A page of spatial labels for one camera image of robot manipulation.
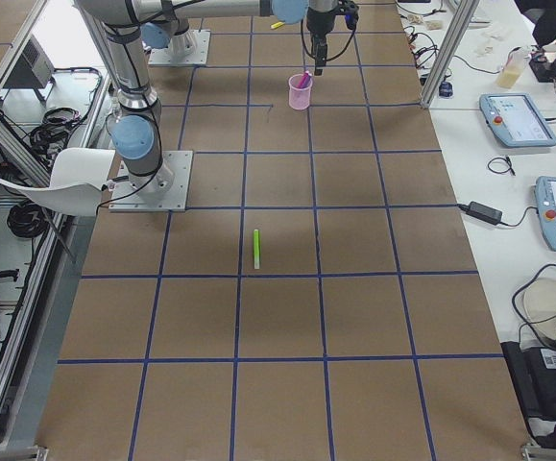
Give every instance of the green marker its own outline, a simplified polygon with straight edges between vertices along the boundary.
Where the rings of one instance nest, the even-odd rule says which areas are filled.
[[[260,230],[254,229],[254,268],[260,269]]]

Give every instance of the small bottle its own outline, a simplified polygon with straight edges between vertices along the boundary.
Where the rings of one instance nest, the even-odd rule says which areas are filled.
[[[516,48],[508,54],[508,60],[497,76],[496,85],[512,88],[531,59],[529,50]]]

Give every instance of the pink cup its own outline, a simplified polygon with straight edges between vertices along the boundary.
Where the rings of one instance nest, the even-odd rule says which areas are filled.
[[[288,79],[288,104],[295,110],[304,110],[309,108],[309,101],[312,96],[312,85],[314,81],[311,76],[304,88],[297,88],[297,85],[301,81],[302,77],[303,74],[296,74]]]

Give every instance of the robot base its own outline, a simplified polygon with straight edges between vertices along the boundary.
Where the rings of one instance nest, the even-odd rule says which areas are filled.
[[[112,199],[117,200],[109,204],[109,209],[115,212],[148,212],[148,211],[185,211],[185,203],[188,197],[188,185],[190,185],[190,172],[192,171],[192,151],[165,151],[164,161],[175,174],[173,185],[166,193],[155,197],[142,197],[133,194],[130,197],[119,200],[133,192],[129,182],[119,182],[113,189]],[[117,172],[118,176],[128,175],[128,169],[124,162]]]
[[[209,30],[191,31],[196,37],[197,47],[189,55],[175,58],[168,50],[152,50],[149,65],[156,67],[186,67],[206,65],[209,52]]]

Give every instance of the power adapter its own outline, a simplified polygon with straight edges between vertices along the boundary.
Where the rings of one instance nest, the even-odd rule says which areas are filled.
[[[458,206],[461,211],[464,211],[472,218],[479,219],[493,226],[501,223],[501,211],[498,209],[479,204],[478,202],[470,202],[469,205],[458,204]]]

